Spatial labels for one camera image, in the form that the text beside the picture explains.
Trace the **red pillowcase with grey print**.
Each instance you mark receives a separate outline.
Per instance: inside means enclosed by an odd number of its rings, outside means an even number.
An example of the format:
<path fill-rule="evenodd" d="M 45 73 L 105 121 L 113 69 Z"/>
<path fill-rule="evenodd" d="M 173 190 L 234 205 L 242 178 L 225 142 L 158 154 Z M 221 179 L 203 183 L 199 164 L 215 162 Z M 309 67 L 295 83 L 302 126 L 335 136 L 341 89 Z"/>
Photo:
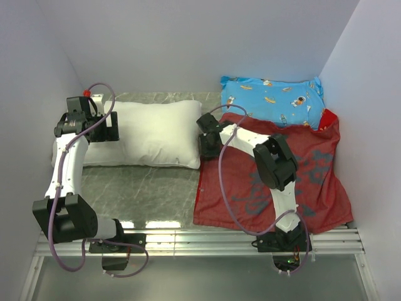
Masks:
<path fill-rule="evenodd" d="M 290 232 L 304 220 L 318 234 L 353 220 L 334 172 L 340 127 L 330 110 L 317 129 L 234 113 L 221 119 L 208 113 L 197 125 L 202 162 L 194 224 Z"/>

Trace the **white pillow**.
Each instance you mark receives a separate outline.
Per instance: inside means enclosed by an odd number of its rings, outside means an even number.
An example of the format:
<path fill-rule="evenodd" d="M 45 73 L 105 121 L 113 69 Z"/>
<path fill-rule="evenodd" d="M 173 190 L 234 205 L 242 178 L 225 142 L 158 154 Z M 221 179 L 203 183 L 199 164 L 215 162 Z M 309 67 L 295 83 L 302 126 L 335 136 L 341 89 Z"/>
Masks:
<path fill-rule="evenodd" d="M 197 100 L 144 104 L 112 102 L 104 110 L 117 113 L 120 139 L 88 146 L 85 166 L 152 166 L 198 169 L 201 164 L 196 124 Z"/>

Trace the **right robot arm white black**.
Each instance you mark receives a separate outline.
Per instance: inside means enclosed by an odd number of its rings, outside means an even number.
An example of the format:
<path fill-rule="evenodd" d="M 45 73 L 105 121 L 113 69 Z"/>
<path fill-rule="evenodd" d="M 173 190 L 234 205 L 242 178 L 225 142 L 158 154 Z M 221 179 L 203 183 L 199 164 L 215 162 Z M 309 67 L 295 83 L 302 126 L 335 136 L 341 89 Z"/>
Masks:
<path fill-rule="evenodd" d="M 281 134 L 258 134 L 240 127 L 242 121 L 236 124 L 229 120 L 219 122 L 210 113 L 196 121 L 202 131 L 199 136 L 201 154 L 207 158 L 218 158 L 219 185 L 230 217 L 240 230 L 252 236 L 262 236 L 274 229 L 276 243 L 282 250 L 293 250 L 295 246 L 301 246 L 303 240 L 305 251 L 309 252 L 310 234 L 306 221 L 298 212 L 295 196 L 298 162 L 294 154 Z M 254 158 L 259 178 L 270 190 L 276 219 L 264 231 L 247 230 L 229 205 L 222 173 L 223 156 L 228 147 Z"/>

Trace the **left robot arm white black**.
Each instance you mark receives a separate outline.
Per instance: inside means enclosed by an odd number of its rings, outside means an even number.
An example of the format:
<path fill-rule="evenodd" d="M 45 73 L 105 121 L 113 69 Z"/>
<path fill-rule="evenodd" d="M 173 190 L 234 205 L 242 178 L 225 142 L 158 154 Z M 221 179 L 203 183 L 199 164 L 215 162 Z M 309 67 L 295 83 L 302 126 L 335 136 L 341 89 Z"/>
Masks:
<path fill-rule="evenodd" d="M 120 139 L 116 112 L 104 108 L 103 95 L 69 97 L 67 111 L 57 123 L 54 171 L 44 199 L 33 203 L 33 215 L 53 243 L 86 238 L 104 239 L 112 252 L 126 245 L 116 219 L 99 217 L 81 196 L 81 177 L 90 144 Z"/>

